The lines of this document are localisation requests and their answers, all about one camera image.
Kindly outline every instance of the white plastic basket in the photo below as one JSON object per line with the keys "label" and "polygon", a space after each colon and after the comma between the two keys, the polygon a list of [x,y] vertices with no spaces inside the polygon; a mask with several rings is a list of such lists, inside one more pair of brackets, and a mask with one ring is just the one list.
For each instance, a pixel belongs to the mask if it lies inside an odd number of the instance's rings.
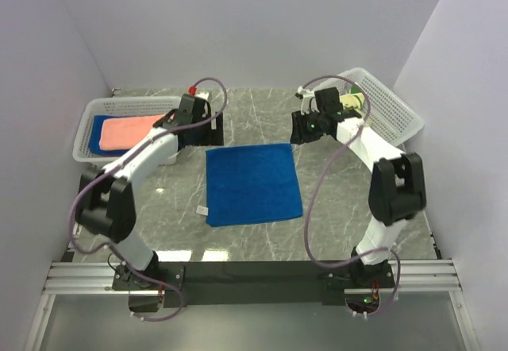
{"label": "white plastic basket", "polygon": [[[356,81],[368,93],[372,106],[371,127],[385,141],[398,146],[423,128],[423,119],[365,69],[355,67],[339,75]],[[314,90],[325,87],[336,87],[342,95],[351,85],[339,79],[328,79]]]}
{"label": "white plastic basket", "polygon": [[[166,114],[178,108],[180,97],[114,97],[98,98],[91,101],[85,109],[78,132],[74,140],[72,157],[78,162],[87,162],[103,166],[118,159],[117,156],[98,156],[90,152],[88,144],[96,115],[113,115],[115,117],[132,117]],[[168,158],[165,164],[173,164],[176,156]]]}

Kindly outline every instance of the black mounting bracket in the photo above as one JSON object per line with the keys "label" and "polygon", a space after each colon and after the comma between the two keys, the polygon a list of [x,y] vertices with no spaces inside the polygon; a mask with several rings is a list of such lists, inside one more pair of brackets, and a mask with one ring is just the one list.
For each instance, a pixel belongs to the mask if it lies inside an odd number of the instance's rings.
{"label": "black mounting bracket", "polygon": [[[159,263],[167,282],[175,284],[186,297],[186,305],[250,304],[250,303],[309,303],[344,306],[345,289],[371,289],[374,281],[381,288],[394,287],[388,263],[359,274],[351,268],[324,270],[311,261],[227,261]],[[156,285],[142,283],[121,270],[113,283],[114,290],[157,290]],[[132,296],[146,310],[146,296]],[[173,291],[164,292],[164,307],[177,307],[179,297]]]}
{"label": "black mounting bracket", "polygon": [[348,118],[361,118],[356,110],[345,110],[341,95],[336,87],[314,92],[319,111],[302,114],[300,110],[291,113],[293,132],[290,143],[301,145],[317,141],[323,135],[336,139],[337,124]]}
{"label": "black mounting bracket", "polygon": [[[153,127],[170,129],[176,126],[189,125],[210,118],[212,110],[210,103],[203,98],[184,94],[178,109],[171,110],[164,117],[153,124]],[[214,122],[206,123],[194,129],[179,132],[179,150],[185,146],[222,146],[224,145],[224,117],[219,114]]]}
{"label": "black mounting bracket", "polygon": [[[90,166],[79,181],[79,190],[97,179],[104,170]],[[129,236],[136,224],[133,189],[125,178],[110,176],[83,196],[75,220],[93,234],[101,234],[114,242]]]}
{"label": "black mounting bracket", "polygon": [[421,157],[412,153],[374,163],[368,205],[372,216],[385,226],[410,220],[423,210],[427,198]]}

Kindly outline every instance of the white tag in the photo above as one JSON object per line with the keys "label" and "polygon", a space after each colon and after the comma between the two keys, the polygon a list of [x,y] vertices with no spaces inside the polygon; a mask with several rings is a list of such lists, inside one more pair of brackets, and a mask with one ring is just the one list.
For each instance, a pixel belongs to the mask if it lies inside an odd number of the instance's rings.
{"label": "white tag", "polygon": [[203,216],[208,216],[208,208],[205,206],[198,206],[198,209],[196,210],[197,214],[201,214]]}
{"label": "white tag", "polygon": [[204,99],[206,101],[210,100],[210,93],[208,91],[202,91],[196,94],[196,97]]}
{"label": "white tag", "polygon": [[74,234],[75,237],[79,237],[81,234],[81,225],[77,222],[74,223],[74,229],[72,230],[72,234]]}

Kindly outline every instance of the metal frame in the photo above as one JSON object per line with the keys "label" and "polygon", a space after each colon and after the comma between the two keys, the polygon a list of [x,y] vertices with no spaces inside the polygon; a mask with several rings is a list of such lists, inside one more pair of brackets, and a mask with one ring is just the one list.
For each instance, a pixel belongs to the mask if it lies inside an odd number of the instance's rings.
{"label": "metal frame", "polygon": [[[395,261],[389,261],[397,274]],[[25,346],[26,351],[40,348],[57,295],[157,295],[158,291],[113,291],[114,270],[107,263],[54,262],[49,270],[44,290]],[[450,294],[467,351],[480,350],[462,287],[452,260],[403,260],[400,291],[440,292]],[[368,289],[346,289],[346,294],[368,293]]]}
{"label": "metal frame", "polygon": [[460,333],[462,334],[466,350],[481,350],[475,327],[473,326],[473,322],[469,316],[469,311],[466,308],[464,294],[462,291],[450,291],[450,299],[452,300],[453,310],[455,311],[455,316],[457,323],[459,324]]}

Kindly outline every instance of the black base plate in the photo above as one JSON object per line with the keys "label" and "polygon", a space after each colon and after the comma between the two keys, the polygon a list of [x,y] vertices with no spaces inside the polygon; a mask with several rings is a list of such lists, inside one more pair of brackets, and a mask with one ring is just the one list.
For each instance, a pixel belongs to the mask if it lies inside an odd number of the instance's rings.
{"label": "black base plate", "polygon": [[[321,302],[343,306],[345,289],[371,289],[372,281],[378,281],[380,288],[394,287],[387,262],[360,283],[352,278],[348,268],[324,270],[311,261],[161,262],[160,271],[168,283],[183,291],[186,305]],[[114,290],[159,288],[143,284],[124,269],[117,274]],[[178,305],[177,294],[165,291],[164,307]]]}

